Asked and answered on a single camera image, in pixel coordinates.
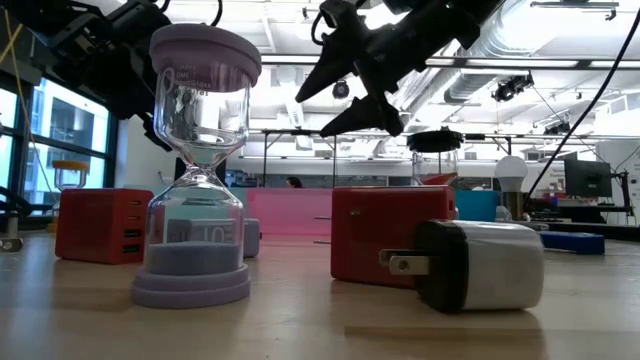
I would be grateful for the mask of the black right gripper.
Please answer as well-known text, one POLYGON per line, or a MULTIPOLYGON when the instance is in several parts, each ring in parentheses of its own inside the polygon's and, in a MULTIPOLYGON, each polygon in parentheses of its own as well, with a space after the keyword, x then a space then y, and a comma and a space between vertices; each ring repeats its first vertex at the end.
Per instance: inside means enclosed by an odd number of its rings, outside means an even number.
POLYGON ((454 38, 465 37, 468 14, 462 9, 423 9, 409 13, 398 24, 375 35, 371 42, 364 17, 355 4, 327 0, 319 7, 325 22, 334 31, 322 35, 322 50, 315 67, 295 96, 304 102, 340 78, 360 76, 367 95, 355 97, 345 111, 325 125, 321 136, 377 128, 391 136, 404 129, 399 111, 389 104, 385 93, 398 90, 397 81, 413 70, 423 70, 425 61, 454 38), (380 65, 383 76, 370 73, 370 55, 380 65))

